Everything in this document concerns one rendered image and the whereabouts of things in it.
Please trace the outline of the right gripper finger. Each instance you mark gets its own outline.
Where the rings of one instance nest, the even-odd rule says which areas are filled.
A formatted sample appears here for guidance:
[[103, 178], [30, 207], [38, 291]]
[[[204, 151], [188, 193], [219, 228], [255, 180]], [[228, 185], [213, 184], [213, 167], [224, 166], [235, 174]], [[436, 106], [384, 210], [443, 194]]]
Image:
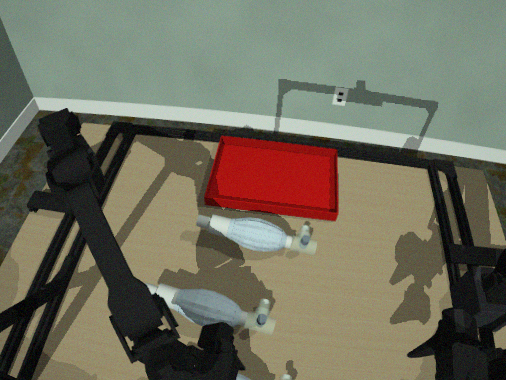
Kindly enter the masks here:
[[443, 330], [443, 322], [442, 319], [438, 321], [438, 328], [436, 333], [428, 339], [426, 342], [407, 353], [407, 357], [409, 358], [419, 358], [425, 356], [434, 355], [437, 348], [441, 348], [452, 344], [453, 342], [444, 338], [444, 330]]

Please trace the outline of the red tray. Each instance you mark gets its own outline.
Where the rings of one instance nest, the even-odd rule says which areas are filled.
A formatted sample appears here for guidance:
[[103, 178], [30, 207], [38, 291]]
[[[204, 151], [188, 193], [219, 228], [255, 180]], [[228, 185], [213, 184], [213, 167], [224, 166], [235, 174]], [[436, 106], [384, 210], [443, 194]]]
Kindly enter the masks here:
[[221, 136], [205, 204], [335, 221], [337, 149]]

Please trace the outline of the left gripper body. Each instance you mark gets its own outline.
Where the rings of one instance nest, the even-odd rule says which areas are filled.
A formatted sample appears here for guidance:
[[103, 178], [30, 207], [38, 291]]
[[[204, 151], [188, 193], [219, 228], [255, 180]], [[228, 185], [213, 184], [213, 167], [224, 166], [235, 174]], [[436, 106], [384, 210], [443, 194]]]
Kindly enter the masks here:
[[[209, 324], [202, 326], [202, 330], [198, 340], [198, 346], [200, 348], [204, 348], [203, 350], [209, 351], [209, 347], [214, 347], [217, 338], [224, 338], [231, 342], [233, 336], [234, 329], [227, 323], [219, 322], [214, 324]], [[184, 345], [184, 354], [187, 364], [190, 368], [193, 369], [195, 365], [196, 358], [193, 356], [194, 348], [197, 348], [193, 345], [187, 346]]]

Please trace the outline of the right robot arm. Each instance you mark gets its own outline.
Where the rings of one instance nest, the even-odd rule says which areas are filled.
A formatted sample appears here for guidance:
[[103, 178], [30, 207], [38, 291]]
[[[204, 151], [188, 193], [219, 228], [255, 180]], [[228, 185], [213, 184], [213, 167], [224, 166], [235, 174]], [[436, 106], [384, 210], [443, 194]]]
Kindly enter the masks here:
[[[500, 254], [494, 272], [483, 273], [481, 277], [487, 303], [506, 305], [506, 248]], [[500, 380], [498, 376], [491, 377], [490, 373], [490, 361], [497, 359], [494, 348], [455, 342], [436, 349], [434, 358], [435, 380]]]

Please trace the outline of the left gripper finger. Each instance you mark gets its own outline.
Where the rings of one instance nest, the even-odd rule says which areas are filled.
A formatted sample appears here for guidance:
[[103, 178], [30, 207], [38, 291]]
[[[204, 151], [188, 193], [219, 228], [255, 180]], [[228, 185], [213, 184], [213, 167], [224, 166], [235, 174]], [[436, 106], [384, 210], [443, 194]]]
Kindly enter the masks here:
[[[233, 341], [234, 341], [234, 336], [232, 336], [231, 342], [233, 343]], [[240, 359], [238, 358], [238, 356], [236, 357], [236, 360], [240, 363], [240, 369], [239, 370], [245, 370], [245, 367], [242, 364], [242, 362], [240, 361]]]

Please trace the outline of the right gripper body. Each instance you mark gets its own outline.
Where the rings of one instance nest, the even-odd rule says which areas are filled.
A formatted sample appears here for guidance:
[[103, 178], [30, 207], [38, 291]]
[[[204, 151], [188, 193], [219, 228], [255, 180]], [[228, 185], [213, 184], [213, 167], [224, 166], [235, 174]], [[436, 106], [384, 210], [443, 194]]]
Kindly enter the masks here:
[[[455, 343], [475, 345], [478, 343], [476, 319], [460, 307], [442, 311], [444, 338]], [[497, 359], [490, 361], [491, 377], [506, 380], [506, 349], [495, 348]]]

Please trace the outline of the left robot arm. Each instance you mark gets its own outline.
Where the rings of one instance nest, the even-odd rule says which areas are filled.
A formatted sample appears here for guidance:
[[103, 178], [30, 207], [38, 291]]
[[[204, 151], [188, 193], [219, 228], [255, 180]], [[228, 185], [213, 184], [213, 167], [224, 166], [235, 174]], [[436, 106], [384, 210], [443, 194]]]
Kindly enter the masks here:
[[[82, 128], [78, 116], [65, 108], [40, 118], [37, 126], [55, 154], [47, 161], [48, 186], [56, 202], [68, 205], [78, 222], [108, 287], [109, 319], [130, 362], [145, 363], [149, 380], [236, 380], [238, 350], [224, 338], [217, 338], [209, 351], [194, 348], [195, 365], [193, 369], [188, 366], [184, 345], [177, 340], [178, 323], [166, 301], [133, 276], [100, 206], [105, 181], [98, 163], [93, 153], [77, 143]], [[158, 328], [163, 316], [170, 330]], [[125, 337], [133, 341], [132, 350]]]

